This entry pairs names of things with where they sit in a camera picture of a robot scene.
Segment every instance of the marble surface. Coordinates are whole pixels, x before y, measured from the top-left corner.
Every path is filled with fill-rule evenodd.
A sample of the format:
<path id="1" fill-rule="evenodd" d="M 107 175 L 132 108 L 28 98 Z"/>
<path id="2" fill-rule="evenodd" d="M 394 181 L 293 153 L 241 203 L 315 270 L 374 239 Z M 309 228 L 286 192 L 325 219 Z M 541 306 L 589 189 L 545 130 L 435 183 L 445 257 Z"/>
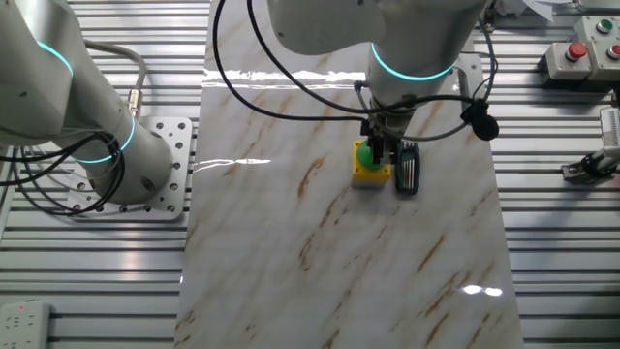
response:
<path id="1" fill-rule="evenodd" d="M 299 56 L 277 44 L 265 1 L 256 12 L 297 77 L 358 107 L 351 85 L 363 79 L 368 45 Z M 253 103 L 342 114 L 275 73 L 245 1 L 228 0 L 220 40 L 227 72 Z M 457 93 L 449 81 L 444 92 Z M 459 108 L 425 106 L 409 133 L 452 128 Z M 200 125 L 175 349 L 523 347 L 491 150 L 471 128 L 420 145 L 413 199 L 393 183 L 356 190 L 358 123 L 249 111 L 219 79 L 210 45 Z"/>

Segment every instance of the aluminum profile table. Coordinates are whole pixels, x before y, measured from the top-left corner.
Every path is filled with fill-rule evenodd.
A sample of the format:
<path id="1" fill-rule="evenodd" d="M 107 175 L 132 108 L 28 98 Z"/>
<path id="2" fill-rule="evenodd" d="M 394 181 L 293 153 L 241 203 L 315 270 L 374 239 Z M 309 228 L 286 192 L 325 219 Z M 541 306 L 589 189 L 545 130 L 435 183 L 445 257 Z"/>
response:
<path id="1" fill-rule="evenodd" d="M 85 38 L 145 56 L 143 114 L 190 117 L 196 132 L 208 2 L 70 4 Z M 535 74 L 549 44 L 566 40 L 580 16 L 573 6 L 559 8 L 554 23 L 526 13 L 502 18 L 493 33 L 501 68 L 491 113 L 502 126 L 493 157 L 527 349 L 620 347 L 620 179 L 571 187 L 559 170 L 602 146 L 598 109 L 610 97 L 541 91 Z M 482 35 L 475 43 L 486 51 Z M 138 68 L 92 54 L 126 95 Z M 487 63 L 484 68 L 488 73 Z M 52 349 L 171 349 L 192 195 L 188 176 L 185 212 L 170 224 L 78 224 L 11 195 L 0 213 L 0 305 L 52 304 Z M 64 189 L 41 183 L 66 199 Z"/>

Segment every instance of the bolt hole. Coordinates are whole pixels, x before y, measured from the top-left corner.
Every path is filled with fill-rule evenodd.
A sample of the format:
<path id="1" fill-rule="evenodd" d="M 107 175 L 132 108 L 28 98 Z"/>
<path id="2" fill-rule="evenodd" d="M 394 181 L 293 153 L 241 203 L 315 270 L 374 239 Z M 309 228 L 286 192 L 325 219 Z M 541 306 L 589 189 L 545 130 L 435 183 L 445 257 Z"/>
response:
<path id="1" fill-rule="evenodd" d="M 142 182 L 142 186 L 144 187 L 144 189 L 153 193 L 156 191 L 155 184 L 153 184 L 152 180 L 148 179 L 145 176 L 140 177 L 139 180 Z"/>

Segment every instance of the yellow block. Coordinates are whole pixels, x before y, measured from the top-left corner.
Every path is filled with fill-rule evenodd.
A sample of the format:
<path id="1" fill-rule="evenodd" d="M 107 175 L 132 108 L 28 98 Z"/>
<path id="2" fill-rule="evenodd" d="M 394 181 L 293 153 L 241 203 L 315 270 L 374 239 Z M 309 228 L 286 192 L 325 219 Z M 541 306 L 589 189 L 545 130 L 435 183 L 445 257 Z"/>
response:
<path id="1" fill-rule="evenodd" d="M 355 141 L 353 143 L 352 184 L 353 186 L 383 187 L 391 176 L 391 166 L 385 165 L 379 170 L 370 170 L 363 167 L 357 160 L 357 148 L 362 142 Z"/>

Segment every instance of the green object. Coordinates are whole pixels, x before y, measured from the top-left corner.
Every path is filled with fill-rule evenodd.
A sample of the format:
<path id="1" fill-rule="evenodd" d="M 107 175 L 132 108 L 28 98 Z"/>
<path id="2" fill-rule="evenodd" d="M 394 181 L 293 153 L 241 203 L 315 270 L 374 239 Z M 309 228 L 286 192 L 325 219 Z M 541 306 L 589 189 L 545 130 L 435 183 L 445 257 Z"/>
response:
<path id="1" fill-rule="evenodd" d="M 613 23 L 609 19 L 603 19 L 597 25 L 597 29 L 604 34 L 607 34 L 611 31 L 611 29 L 613 29 Z"/>
<path id="2" fill-rule="evenodd" d="M 370 150 L 370 146 L 368 146 L 368 141 L 362 142 L 357 147 L 357 160 L 361 164 L 361 166 L 365 167 L 368 170 L 377 171 L 383 165 L 376 165 L 372 162 L 372 151 Z"/>

